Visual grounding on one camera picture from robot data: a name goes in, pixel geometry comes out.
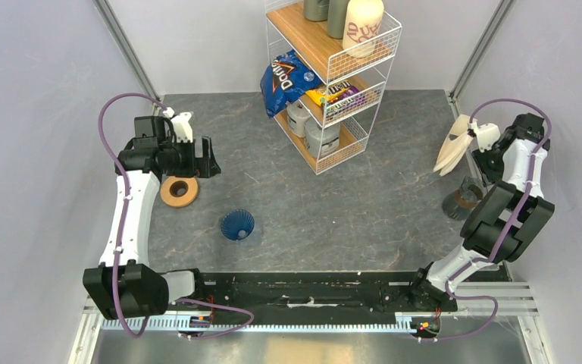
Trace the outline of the wooden ring dripper stand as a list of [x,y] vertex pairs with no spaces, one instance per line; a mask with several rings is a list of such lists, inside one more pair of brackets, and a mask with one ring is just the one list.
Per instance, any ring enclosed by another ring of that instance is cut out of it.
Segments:
[[167,177],[160,189],[162,201],[173,208],[190,205],[198,194],[199,183],[194,177]]

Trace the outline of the blue ribbed coffee dripper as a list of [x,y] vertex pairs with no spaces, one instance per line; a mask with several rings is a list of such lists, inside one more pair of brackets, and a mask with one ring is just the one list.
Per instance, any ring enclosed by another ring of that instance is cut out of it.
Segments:
[[244,240],[255,229],[255,219],[245,209],[234,209],[221,220],[221,233],[228,240]]

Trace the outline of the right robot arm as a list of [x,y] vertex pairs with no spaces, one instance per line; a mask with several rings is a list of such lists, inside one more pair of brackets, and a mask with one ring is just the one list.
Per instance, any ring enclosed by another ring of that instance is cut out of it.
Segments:
[[535,114],[521,114],[501,131],[467,115],[457,117],[433,169],[447,174],[461,152],[477,142],[471,155],[490,189],[465,219],[462,243],[418,270],[407,289],[413,308],[447,307],[461,282],[482,268],[518,259],[552,217],[555,206],[545,200],[540,186],[550,149],[543,122]]

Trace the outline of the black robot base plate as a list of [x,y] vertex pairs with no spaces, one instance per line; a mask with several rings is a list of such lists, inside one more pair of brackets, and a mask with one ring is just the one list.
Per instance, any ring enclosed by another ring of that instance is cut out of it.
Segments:
[[210,310],[215,325],[390,324],[397,312],[456,313],[463,303],[494,298],[477,293],[437,293],[417,271],[201,272],[192,303],[171,300],[169,309]]

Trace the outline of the dark glass carafe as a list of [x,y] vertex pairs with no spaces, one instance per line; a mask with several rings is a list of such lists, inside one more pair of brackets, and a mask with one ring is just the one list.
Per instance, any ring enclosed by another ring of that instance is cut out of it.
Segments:
[[464,221],[484,196],[481,180],[466,176],[460,186],[448,194],[442,202],[443,213],[452,220]]

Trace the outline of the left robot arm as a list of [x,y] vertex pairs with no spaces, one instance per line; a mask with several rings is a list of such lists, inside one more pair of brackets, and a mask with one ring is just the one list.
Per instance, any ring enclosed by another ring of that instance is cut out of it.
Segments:
[[117,154],[117,199],[105,251],[95,268],[83,273],[83,286],[107,320],[165,313],[176,300],[200,309],[207,289],[187,271],[167,279],[149,266],[148,242],[156,198],[173,208],[190,205],[199,194],[199,179],[221,173],[212,141],[204,136],[202,155],[189,124],[192,113],[172,118],[137,117],[135,136]]

